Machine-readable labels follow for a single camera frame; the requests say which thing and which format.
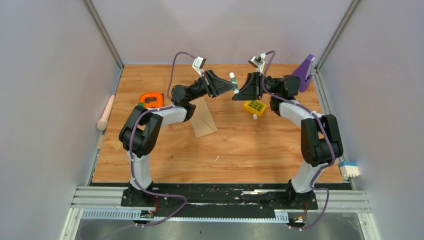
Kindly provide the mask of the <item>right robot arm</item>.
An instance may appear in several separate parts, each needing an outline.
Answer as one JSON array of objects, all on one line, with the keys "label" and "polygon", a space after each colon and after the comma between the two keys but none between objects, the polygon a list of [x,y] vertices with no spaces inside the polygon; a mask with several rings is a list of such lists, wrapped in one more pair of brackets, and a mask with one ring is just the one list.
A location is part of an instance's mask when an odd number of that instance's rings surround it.
[{"label": "right robot arm", "polygon": [[303,80],[298,76],[264,77],[255,71],[247,74],[245,83],[232,97],[234,101],[259,100],[264,93],[268,93],[270,109],[300,128],[303,162],[295,177],[288,182],[283,197],[292,209],[298,209],[311,197],[322,171],[343,155],[336,117],[316,113],[296,100],[302,83]]}]

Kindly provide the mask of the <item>white green glue stick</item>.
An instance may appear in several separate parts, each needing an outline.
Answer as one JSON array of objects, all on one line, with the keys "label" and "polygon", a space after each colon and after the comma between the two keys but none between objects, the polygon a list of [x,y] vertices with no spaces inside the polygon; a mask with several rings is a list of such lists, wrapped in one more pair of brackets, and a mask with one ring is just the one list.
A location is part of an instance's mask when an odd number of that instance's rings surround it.
[{"label": "white green glue stick", "polygon": [[239,90],[239,86],[238,86],[238,82],[237,82],[235,73],[234,72],[230,72],[229,73],[229,78],[230,78],[230,82],[232,84],[234,84],[234,88],[233,88],[234,93],[235,94],[238,94],[240,92],[240,90]]}]

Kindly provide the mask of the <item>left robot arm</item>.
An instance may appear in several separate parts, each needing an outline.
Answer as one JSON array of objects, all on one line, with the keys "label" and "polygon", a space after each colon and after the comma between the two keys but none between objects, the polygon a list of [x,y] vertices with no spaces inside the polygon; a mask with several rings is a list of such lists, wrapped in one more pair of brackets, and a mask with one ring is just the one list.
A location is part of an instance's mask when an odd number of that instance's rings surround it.
[{"label": "left robot arm", "polygon": [[150,154],[161,128],[190,120],[196,110],[193,100],[206,95],[215,98],[236,88],[237,84],[207,70],[191,85],[175,85],[171,90],[171,105],[160,108],[136,106],[132,110],[118,138],[129,158],[130,184],[137,189],[133,197],[135,202],[146,207],[153,201],[153,193],[148,189],[153,182]]}]

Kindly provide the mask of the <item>brown paper envelope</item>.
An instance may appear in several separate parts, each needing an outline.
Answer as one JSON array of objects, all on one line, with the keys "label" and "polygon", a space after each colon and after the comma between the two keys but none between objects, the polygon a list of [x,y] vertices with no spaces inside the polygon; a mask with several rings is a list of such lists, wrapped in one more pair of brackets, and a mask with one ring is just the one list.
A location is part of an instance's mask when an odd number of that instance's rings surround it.
[{"label": "brown paper envelope", "polygon": [[197,138],[212,134],[218,131],[215,121],[204,97],[197,98],[190,102],[195,105],[195,111],[190,119],[195,136]]}]

